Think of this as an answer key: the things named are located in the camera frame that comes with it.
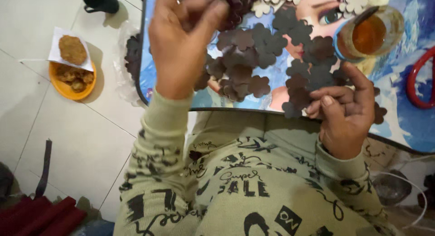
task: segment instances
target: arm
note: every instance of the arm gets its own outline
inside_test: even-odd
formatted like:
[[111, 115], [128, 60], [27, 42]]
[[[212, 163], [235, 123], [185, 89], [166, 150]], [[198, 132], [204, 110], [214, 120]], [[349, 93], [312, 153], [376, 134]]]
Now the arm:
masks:
[[[156, 0], [149, 36], [157, 83], [120, 187], [116, 235], [166, 235], [186, 216], [180, 175], [193, 85], [227, 6], [218, 0]], [[204, 13], [187, 33], [181, 24], [191, 12]]]
[[309, 117], [323, 122], [316, 143], [316, 168], [326, 185], [348, 207], [364, 217], [380, 233], [390, 235], [394, 226], [379, 201], [369, 178], [361, 147], [374, 121], [373, 84], [354, 66], [341, 69], [355, 85], [313, 91]]

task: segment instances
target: red wire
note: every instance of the red wire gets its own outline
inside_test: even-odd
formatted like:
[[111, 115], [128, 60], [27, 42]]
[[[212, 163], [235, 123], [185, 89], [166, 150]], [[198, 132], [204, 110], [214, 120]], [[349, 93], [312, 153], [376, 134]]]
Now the red wire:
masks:
[[[433, 65], [432, 65], [432, 95], [429, 102], [425, 103], [420, 100], [416, 95], [416, 78], [417, 74], [420, 71], [421, 67], [425, 65], [425, 63], [433, 57]], [[406, 93], [408, 95], [409, 100], [418, 108], [430, 109], [435, 107], [435, 46], [429, 49], [415, 64], [412, 68], [411, 72], [409, 72], [408, 80], [406, 84]]]

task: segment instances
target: cartoon eye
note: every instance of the cartoon eye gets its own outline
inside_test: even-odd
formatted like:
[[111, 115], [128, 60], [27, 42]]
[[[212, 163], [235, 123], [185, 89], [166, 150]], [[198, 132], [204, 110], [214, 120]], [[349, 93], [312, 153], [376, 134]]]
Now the cartoon eye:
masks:
[[322, 12], [322, 14], [320, 15], [319, 24], [326, 25], [333, 22], [337, 22], [342, 17], [343, 17], [343, 13], [340, 11], [338, 7], [336, 7], [326, 12]]
[[279, 217], [280, 217], [280, 219], [281, 220], [287, 220], [288, 219], [288, 214], [287, 214], [287, 212], [285, 212], [285, 211], [282, 211], [280, 214], [279, 214]]

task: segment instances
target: red cloth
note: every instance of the red cloth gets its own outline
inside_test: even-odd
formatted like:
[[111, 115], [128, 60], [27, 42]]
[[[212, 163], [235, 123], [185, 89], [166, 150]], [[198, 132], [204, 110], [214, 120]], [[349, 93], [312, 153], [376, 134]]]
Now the red cloth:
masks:
[[0, 212], [0, 236], [68, 235], [85, 218], [86, 212], [67, 197], [53, 205], [45, 196], [26, 197], [14, 207]]

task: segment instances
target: orange plate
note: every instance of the orange plate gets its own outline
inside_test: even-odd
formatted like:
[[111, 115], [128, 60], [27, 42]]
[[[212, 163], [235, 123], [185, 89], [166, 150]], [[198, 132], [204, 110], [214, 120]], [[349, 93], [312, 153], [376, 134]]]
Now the orange plate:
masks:
[[91, 63], [92, 63], [92, 68], [94, 69], [94, 81], [90, 85], [88, 84], [84, 91], [80, 93], [75, 93], [71, 89], [71, 86], [57, 79], [56, 71], [60, 63], [50, 62], [50, 65], [48, 66], [48, 73], [50, 75], [51, 83], [62, 96], [71, 100], [83, 99], [90, 94], [90, 92], [95, 86], [95, 81], [97, 80], [97, 70], [95, 69], [94, 62], [91, 61]]

